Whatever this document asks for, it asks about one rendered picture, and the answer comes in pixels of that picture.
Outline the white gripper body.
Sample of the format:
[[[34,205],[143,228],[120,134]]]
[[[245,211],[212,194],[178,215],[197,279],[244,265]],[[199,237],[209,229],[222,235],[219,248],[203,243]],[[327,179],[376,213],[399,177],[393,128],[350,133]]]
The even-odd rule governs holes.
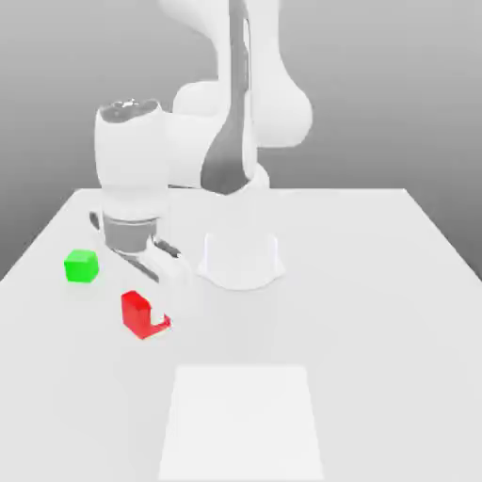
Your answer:
[[[192,271],[184,255],[173,247],[148,246],[139,253],[106,249],[125,291],[137,291],[152,304],[169,304],[189,285]]]

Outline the small red cube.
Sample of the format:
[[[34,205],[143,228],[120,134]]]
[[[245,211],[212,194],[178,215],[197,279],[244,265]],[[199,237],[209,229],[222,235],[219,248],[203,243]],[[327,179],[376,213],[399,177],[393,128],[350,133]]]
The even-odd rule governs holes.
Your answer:
[[[156,333],[169,329],[171,319],[166,314],[163,320],[154,324],[152,322],[152,306],[148,299],[135,290],[121,295],[122,322],[140,340],[147,339]]]

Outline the small green cube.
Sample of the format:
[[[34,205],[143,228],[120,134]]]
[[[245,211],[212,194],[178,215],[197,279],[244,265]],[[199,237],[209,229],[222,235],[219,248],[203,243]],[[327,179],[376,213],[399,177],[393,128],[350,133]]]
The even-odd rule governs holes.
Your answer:
[[[74,249],[64,259],[66,278],[70,282],[92,282],[99,273],[99,262],[95,251]]]

